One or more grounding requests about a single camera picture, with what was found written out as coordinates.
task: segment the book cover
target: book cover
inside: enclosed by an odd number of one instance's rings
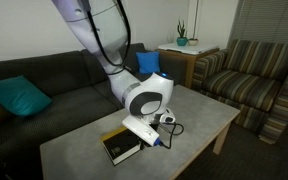
[[[140,150],[139,138],[124,126],[102,136],[101,141],[114,165]]]

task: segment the gray table top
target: gray table top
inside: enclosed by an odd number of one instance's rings
[[[168,179],[192,161],[229,124],[239,110],[183,86],[175,86],[168,107],[185,127],[173,136],[170,150],[146,147],[117,166],[109,159],[100,137],[122,125],[125,109],[40,146],[45,180],[61,179]],[[168,145],[169,134],[158,129]]]

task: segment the teal pillow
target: teal pillow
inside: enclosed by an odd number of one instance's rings
[[[160,72],[159,52],[136,53],[141,74]]]
[[[15,115],[34,115],[46,108],[51,102],[52,99],[24,76],[0,81],[0,104]]]

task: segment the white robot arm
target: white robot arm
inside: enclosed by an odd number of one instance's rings
[[[149,145],[159,144],[159,135],[150,124],[175,121],[171,110],[166,108],[173,80],[166,74],[153,73],[140,82],[124,70],[119,49],[130,41],[130,32],[121,1],[52,1],[75,36],[97,56],[108,74],[114,95],[130,113],[123,120],[124,126]]]

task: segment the teal pot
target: teal pot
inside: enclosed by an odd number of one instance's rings
[[[177,43],[177,45],[178,46],[185,46],[186,45],[186,43],[187,43],[187,38],[180,38],[180,37],[178,37],[177,39],[176,39],[176,43]]]

